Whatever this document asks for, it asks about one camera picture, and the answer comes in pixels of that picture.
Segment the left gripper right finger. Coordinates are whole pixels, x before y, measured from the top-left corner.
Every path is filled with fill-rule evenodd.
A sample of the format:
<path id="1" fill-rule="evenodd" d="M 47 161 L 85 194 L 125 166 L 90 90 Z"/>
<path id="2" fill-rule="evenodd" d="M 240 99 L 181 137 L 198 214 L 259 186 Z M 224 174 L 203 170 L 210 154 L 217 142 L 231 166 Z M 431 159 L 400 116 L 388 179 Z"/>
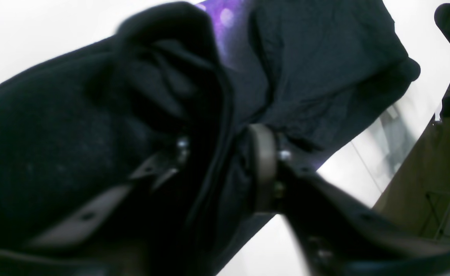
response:
<path id="1" fill-rule="evenodd" d="M 248 126 L 254 210 L 281 213 L 311 276 L 450 276 L 450 246 L 398 229 L 321 178 L 282 133 Z"/>

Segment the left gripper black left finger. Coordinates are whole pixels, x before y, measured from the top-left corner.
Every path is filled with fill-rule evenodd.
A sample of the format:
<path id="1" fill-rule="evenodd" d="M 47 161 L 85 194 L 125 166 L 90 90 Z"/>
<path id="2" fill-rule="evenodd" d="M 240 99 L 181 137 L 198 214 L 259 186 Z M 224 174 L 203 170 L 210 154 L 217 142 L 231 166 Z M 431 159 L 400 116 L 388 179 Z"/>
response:
<path id="1" fill-rule="evenodd" d="M 155 192 L 185 166 L 190 140 L 180 136 L 174 144 L 148 157 L 124 184 L 112 187 L 27 244 L 28 249 L 71 249 L 87 240 L 142 181 Z M 117 265 L 81 260 L 61 260 L 0 250 L 0 276 L 119 276 Z"/>

